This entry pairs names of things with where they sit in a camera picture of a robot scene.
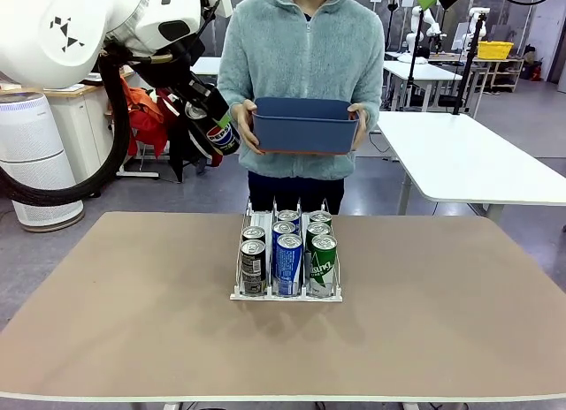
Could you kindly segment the black tripod pole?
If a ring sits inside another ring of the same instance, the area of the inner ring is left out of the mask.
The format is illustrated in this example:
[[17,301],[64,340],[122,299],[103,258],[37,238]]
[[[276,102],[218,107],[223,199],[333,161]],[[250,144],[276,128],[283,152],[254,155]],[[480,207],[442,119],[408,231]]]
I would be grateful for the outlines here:
[[473,59],[477,53],[478,43],[481,38],[486,34],[485,22],[487,15],[489,14],[489,8],[483,7],[473,7],[469,10],[470,21],[474,22],[471,39],[469,39],[469,34],[466,34],[463,39],[463,50],[466,50],[467,57],[466,63],[463,70],[463,75],[459,83],[458,93],[456,96],[456,102],[452,114],[458,115],[460,109],[463,106],[463,95],[470,77],[470,70],[473,63]]
[[409,77],[406,83],[405,89],[405,100],[404,105],[406,107],[410,106],[412,94],[413,94],[413,87],[415,84],[414,79],[414,71],[417,61],[417,50],[419,42],[421,41],[421,28],[424,21],[424,10],[421,6],[415,6],[412,9],[412,19],[411,19],[411,38],[407,39],[407,42],[411,42],[410,49],[411,49],[411,60],[410,60],[410,68],[409,68]]

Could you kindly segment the person's right hand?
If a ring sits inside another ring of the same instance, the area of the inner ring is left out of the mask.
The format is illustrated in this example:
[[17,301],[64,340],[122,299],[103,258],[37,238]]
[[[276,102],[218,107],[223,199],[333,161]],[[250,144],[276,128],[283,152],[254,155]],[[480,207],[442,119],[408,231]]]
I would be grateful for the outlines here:
[[231,116],[238,127],[239,134],[243,142],[254,153],[261,155],[263,152],[258,148],[259,140],[252,132],[253,113],[256,105],[246,99],[241,103],[237,103],[231,108]]

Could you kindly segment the white background table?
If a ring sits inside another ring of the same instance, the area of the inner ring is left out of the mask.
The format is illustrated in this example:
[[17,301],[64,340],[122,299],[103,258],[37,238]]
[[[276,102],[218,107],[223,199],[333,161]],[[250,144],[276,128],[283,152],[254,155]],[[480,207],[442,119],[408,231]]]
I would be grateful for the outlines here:
[[392,92],[386,102],[390,111],[404,111],[410,106],[412,92],[421,89],[424,92],[423,100],[416,105],[422,112],[432,111],[438,106],[442,86],[455,86],[462,76],[442,69],[436,65],[411,65],[399,61],[386,61],[387,86],[386,91]]
[[217,76],[220,61],[220,57],[200,57],[192,66],[191,71],[196,75]]

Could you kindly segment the orange jacket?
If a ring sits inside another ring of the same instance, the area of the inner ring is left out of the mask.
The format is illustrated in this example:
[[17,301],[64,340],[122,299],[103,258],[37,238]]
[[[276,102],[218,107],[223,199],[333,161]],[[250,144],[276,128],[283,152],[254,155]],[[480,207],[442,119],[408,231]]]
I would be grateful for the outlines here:
[[121,84],[130,123],[127,154],[134,156],[138,152],[137,142],[139,141],[152,146],[155,155],[160,156],[168,141],[163,113],[143,88],[129,87],[124,78],[121,78]]

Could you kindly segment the yellow plastic crate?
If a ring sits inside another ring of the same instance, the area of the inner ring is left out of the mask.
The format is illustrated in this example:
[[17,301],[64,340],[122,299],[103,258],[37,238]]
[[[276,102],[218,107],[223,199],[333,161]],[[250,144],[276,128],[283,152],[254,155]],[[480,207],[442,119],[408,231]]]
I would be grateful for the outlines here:
[[477,57],[485,60],[504,60],[514,47],[513,42],[482,41],[478,43]]

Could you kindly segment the blue plastic bin orange handles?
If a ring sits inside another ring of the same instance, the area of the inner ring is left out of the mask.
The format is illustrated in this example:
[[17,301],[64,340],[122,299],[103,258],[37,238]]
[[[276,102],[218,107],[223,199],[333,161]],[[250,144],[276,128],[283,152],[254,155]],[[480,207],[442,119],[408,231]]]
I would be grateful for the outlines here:
[[253,114],[258,148],[265,153],[346,155],[359,118],[340,100],[263,97]]

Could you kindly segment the low wooden shelf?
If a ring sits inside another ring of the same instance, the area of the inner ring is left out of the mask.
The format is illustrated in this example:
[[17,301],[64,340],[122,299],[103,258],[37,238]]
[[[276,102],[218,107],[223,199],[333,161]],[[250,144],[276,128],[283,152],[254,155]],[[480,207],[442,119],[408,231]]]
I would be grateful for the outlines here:
[[506,59],[475,59],[478,68],[486,73],[481,74],[481,85],[490,92],[514,92],[523,70],[524,60],[517,57]]

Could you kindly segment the person's right fleece forearm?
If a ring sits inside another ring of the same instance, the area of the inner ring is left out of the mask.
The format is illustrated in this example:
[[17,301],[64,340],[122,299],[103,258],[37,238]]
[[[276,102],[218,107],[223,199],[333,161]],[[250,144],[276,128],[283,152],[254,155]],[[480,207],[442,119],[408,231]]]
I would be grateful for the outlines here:
[[251,86],[249,73],[240,69],[221,69],[218,75],[218,90],[229,106],[229,110],[249,98]]

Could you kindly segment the dark red black jacket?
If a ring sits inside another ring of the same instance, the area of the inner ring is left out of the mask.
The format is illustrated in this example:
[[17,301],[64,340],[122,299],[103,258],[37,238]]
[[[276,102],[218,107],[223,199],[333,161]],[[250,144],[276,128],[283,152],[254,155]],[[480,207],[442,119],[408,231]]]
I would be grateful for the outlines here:
[[195,122],[187,116],[185,103],[164,88],[157,88],[156,95],[167,127],[169,162],[173,169],[181,169],[186,163],[197,165],[203,158],[206,165],[218,167],[223,156],[205,140]]

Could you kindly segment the person's left hand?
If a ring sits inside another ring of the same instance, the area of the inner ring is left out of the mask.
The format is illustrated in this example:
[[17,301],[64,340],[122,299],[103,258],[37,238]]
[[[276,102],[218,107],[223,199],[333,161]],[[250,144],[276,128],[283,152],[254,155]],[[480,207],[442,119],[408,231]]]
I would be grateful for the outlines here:
[[350,118],[357,119],[356,135],[352,142],[352,151],[358,150],[367,137],[367,112],[361,103],[353,103],[348,107]]

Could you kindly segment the white desk wooden top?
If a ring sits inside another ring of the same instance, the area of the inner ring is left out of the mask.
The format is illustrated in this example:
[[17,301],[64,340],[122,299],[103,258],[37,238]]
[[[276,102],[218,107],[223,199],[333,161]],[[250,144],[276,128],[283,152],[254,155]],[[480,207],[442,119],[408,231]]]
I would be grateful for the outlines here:
[[106,161],[113,142],[106,116],[108,97],[102,85],[76,84],[45,89],[75,181],[92,176]]

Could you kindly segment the person's left fleece forearm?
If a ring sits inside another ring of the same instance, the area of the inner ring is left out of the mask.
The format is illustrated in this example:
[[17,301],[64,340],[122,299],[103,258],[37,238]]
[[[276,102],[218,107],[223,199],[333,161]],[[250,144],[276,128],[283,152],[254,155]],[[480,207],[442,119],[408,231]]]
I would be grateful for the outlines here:
[[356,101],[362,104],[366,130],[377,126],[383,93],[383,69],[372,67],[358,82]]

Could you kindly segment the white side table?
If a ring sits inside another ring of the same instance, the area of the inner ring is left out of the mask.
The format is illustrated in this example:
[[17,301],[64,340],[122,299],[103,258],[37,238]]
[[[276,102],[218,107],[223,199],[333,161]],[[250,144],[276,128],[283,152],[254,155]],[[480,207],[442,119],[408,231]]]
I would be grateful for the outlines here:
[[566,178],[466,115],[384,111],[379,130],[405,171],[397,212],[416,188],[499,221],[507,205],[566,207]]

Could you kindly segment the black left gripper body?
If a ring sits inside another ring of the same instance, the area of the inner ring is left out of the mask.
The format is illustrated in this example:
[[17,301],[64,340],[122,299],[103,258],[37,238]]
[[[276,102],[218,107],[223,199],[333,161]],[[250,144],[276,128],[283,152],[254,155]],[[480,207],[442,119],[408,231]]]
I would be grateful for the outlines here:
[[151,62],[140,62],[136,72],[154,88],[169,88],[179,96],[206,96],[208,88],[191,71],[205,51],[197,34],[160,49]]

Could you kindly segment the white cylindrical air purifier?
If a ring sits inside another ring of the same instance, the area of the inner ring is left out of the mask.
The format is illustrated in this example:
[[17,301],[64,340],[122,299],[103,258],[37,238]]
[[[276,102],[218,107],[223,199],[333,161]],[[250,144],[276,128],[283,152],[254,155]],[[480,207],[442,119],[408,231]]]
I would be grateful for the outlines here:
[[[37,92],[0,95],[0,168],[18,182],[38,189],[76,184],[47,97]],[[53,232],[84,217],[81,201],[36,207],[12,203],[22,228]]]

